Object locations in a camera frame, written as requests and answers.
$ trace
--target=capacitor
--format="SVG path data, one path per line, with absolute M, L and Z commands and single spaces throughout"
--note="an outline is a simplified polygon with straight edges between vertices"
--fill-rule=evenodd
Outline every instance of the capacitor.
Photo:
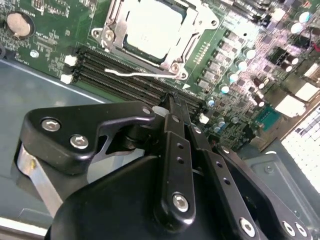
M 285 70 L 287 73 L 290 72 L 292 70 L 292 66 L 287 63 L 287 62 L 283 62 L 280 67 Z
M 247 59 L 254 59 L 256 56 L 256 50 L 252 49 L 252 48 L 246 48 L 243 51 L 243 55 L 247 58 Z
M 302 23 L 302 24 L 307 23 L 310 20 L 310 16 L 311 16 L 311 14 L 308 11 L 305 11 L 305 12 L 301 13 L 299 15 L 299 22 Z
M 31 17 L 20 11 L 10 12 L 6 17 L 8 29 L 17 39 L 26 39 L 35 33 L 35 24 Z
M 226 125 L 225 118 L 223 116 L 219 117 L 216 121 L 219 128 L 222 128 L 224 125 Z
M 296 65 L 299 62 L 299 58 L 297 58 L 296 56 L 293 56 L 291 54 L 288 55 L 285 60 L 288 61 L 292 65 Z
M 234 116 L 233 118 L 231 118 L 231 122 L 233 124 L 237 124 L 239 122 L 239 118 L 237 116 Z
M 253 83 L 258 89 L 263 89 L 265 87 L 265 84 L 257 77 L 253 79 Z
M 255 95 L 253 99 L 260 108 L 265 105 L 265 102 L 258 95 Z
M 218 124 L 213 124 L 212 129 L 215 133 L 218 133 L 221 130 L 221 128 L 218 126 Z
M 228 76 L 228 79 L 229 79 L 231 84 L 233 84 L 234 82 L 238 81 L 238 79 L 239 79 L 238 74 L 236 74 L 234 72 L 229 72 L 227 74 L 227 76 Z
M 215 100 L 212 96 L 210 96 L 206 99 L 206 103 L 207 103 L 208 107 L 210 107 L 210 108 L 213 108 L 215 106 Z
M 219 89 L 220 89 L 221 93 L 223 93 L 223 94 L 227 94 L 229 92 L 229 86 L 225 83 L 222 83 L 219 86 Z
M 237 66 L 237 68 L 241 71 L 241 72 L 244 72 L 247 70 L 248 68 L 248 64 L 246 61 L 243 61 L 243 60 L 238 60 L 235 62 L 235 65 Z
M 290 22 L 288 24 L 288 29 L 292 34 L 299 34 L 304 29 L 304 26 L 300 22 Z

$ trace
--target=white connector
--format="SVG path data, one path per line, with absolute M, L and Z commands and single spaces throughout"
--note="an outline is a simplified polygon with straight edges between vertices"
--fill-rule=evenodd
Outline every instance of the white connector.
M 68 64 L 70 67 L 73 67 L 77 64 L 78 58 L 76 56 L 67 55 L 65 56 L 64 63 Z
M 65 84 L 70 84 L 70 83 L 72 83 L 73 78 L 74 77 L 72 76 L 72 74 L 70 74 L 70 75 L 62 74 L 60 77 L 60 81 Z

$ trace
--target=cpu socket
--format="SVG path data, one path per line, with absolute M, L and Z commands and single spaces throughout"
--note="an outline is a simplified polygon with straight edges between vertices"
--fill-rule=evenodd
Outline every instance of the cpu socket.
M 159 75 L 186 80 L 185 64 L 205 30 L 219 19 L 200 0 L 112 0 L 91 35 L 107 51 Z

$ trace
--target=motherboard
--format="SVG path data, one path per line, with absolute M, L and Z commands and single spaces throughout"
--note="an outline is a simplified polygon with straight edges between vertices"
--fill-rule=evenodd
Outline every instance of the motherboard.
M 0 0 L 0 59 L 114 102 L 175 91 L 237 150 L 319 94 L 318 0 Z

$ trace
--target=silver screw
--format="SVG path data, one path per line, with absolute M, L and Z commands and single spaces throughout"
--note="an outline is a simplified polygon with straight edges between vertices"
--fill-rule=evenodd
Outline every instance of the silver screw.
M 298 229 L 298 231 L 301 233 L 302 236 L 304 236 L 305 238 L 308 236 L 306 230 L 297 222 L 294 223 L 296 228 Z
M 271 167 L 271 166 L 266 166 L 265 168 L 264 168 L 264 171 L 267 173 L 267 174 L 271 174 L 271 173 L 273 173 L 274 172 L 274 169 Z
M 179 118 L 177 116 L 175 116 L 175 115 L 172 115 L 172 119 L 177 123 L 180 122 Z
M 142 108 L 142 111 L 143 111 L 145 114 L 150 114 L 150 113 L 151 113 L 150 110 L 149 110 L 148 108 L 146 108 L 146 107 L 143 107 L 143 108 Z
M 173 195 L 172 200 L 173 204 L 180 212 L 185 213 L 186 211 L 188 211 L 189 204 L 184 196 L 182 196 L 181 194 L 175 194 Z
M 228 148 L 226 148 L 225 146 L 221 146 L 222 150 L 226 153 L 226 154 L 229 154 L 229 150 Z
M 197 126 L 194 127 L 194 130 L 195 130 L 198 134 L 201 134 L 201 130 L 200 130 L 200 128 L 198 128 Z
M 85 136 L 75 134 L 70 138 L 70 144 L 76 149 L 86 149 L 89 145 L 89 141 Z
M 95 38 L 98 38 L 98 37 L 99 37 L 99 32 L 98 32 L 98 31 L 93 31 L 93 36 L 94 36 Z
M 105 38 L 110 42 L 114 39 L 115 34 L 112 30 L 105 31 Z
M 179 66 L 177 64 L 172 64 L 171 66 L 171 70 L 174 72 L 174 73 L 177 73 L 179 71 Z
M 288 232 L 288 234 L 290 234 L 292 237 L 294 237 L 296 235 L 295 230 L 292 228 L 292 226 L 290 226 L 289 223 L 287 223 L 286 221 L 282 222 L 285 230 Z
M 56 132 L 60 129 L 60 123 L 54 119 L 46 119 L 41 122 L 41 126 L 44 130 L 49 132 Z
M 256 231 L 254 229 L 254 226 L 245 218 L 240 218 L 240 226 L 242 230 L 251 238 L 253 238 L 256 235 Z
M 36 50 L 31 50 L 30 51 L 30 56 L 34 59 L 37 59 L 39 57 L 39 52 Z

